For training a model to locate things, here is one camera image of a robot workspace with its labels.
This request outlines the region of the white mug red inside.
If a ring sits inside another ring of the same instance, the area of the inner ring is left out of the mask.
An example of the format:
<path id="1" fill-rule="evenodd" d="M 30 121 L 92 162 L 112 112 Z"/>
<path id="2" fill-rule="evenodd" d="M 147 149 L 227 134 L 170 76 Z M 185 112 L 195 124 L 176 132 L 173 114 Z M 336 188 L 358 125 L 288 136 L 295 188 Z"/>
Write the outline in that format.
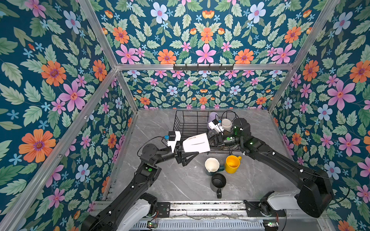
<path id="1" fill-rule="evenodd" d="M 223 127 L 223 129 L 224 129 L 224 131 L 227 131 L 227 132 L 231 132 L 232 131 L 232 129 L 233 129 L 233 123 L 232 123 L 232 121 L 231 120 L 229 120 L 229 119 L 222 119 L 222 127 Z"/>

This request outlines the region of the white ceramic mug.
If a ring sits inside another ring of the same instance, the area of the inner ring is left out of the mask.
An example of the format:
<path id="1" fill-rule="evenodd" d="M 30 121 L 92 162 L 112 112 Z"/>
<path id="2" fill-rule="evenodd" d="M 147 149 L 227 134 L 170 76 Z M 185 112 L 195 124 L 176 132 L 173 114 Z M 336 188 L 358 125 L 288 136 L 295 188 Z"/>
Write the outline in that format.
<path id="1" fill-rule="evenodd" d="M 183 150 L 186 153 L 198 152 L 207 153 L 211 150 L 209 139 L 206 133 L 195 135 L 183 141 Z"/>

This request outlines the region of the yellow mug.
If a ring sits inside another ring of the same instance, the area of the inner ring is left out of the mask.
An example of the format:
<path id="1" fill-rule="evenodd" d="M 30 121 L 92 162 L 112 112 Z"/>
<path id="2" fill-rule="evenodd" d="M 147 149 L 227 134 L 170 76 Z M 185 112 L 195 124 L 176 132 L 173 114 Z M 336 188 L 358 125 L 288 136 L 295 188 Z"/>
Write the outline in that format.
<path id="1" fill-rule="evenodd" d="M 234 174 L 240 167 L 242 157 L 230 155 L 225 160 L 225 171 L 229 174 Z"/>

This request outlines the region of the lavender plastic cup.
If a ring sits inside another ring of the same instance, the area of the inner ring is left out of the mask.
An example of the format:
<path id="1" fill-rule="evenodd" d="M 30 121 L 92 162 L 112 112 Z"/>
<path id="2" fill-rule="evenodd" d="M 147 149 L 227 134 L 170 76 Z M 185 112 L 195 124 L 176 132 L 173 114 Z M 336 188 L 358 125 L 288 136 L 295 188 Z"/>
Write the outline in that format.
<path id="1" fill-rule="evenodd" d="M 215 119 L 218 118 L 218 113 L 217 112 L 210 112 L 208 116 L 208 121 L 207 121 L 207 128 L 210 130 L 210 123 L 213 122 Z"/>

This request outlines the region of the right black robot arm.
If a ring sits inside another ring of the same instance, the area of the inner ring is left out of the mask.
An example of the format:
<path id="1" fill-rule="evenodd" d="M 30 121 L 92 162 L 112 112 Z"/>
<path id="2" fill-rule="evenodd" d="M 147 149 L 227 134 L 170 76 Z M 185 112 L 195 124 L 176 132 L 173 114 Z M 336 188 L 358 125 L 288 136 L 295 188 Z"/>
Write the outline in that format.
<path id="1" fill-rule="evenodd" d="M 271 216 L 273 211 L 295 209 L 319 218 L 334 199 L 332 183 L 325 171 L 310 169 L 275 151 L 252 135 L 246 119 L 235 118 L 226 130 L 217 119 L 210 121 L 208 127 L 211 146 L 218 149 L 234 146 L 243 155 L 271 167 L 296 186 L 295 191 L 266 193 L 257 206 L 264 216 Z"/>

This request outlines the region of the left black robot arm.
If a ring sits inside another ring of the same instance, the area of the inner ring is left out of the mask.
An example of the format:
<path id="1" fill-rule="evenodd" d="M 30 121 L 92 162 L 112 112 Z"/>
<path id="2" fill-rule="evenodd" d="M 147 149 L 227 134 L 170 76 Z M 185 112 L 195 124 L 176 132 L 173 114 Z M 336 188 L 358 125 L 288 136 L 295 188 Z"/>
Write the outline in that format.
<path id="1" fill-rule="evenodd" d="M 128 186 L 98 215 L 86 217 L 81 230 L 129 231 L 140 219 L 156 213 L 157 198 L 147 190 L 161 173 L 157 164 L 175 159 L 186 166 L 198 154 L 195 150 L 182 152 L 179 145 L 162 149 L 151 143 L 145 145 L 140 155 L 141 163 Z"/>

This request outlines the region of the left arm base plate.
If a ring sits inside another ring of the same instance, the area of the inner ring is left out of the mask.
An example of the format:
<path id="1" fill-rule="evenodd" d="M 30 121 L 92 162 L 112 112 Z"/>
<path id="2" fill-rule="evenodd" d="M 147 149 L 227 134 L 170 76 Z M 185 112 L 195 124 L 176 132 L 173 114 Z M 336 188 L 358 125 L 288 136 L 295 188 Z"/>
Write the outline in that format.
<path id="1" fill-rule="evenodd" d="M 151 206 L 150 217 L 151 218 L 169 218 L 171 211 L 170 202 L 156 202 Z"/>

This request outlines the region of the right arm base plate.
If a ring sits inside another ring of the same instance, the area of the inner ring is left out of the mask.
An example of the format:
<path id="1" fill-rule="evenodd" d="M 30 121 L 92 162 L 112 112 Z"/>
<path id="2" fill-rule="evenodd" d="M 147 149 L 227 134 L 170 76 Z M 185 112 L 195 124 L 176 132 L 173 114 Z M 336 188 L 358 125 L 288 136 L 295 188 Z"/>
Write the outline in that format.
<path id="1" fill-rule="evenodd" d="M 268 203 L 243 200 L 249 217 L 286 217 L 284 210 L 274 210 Z"/>

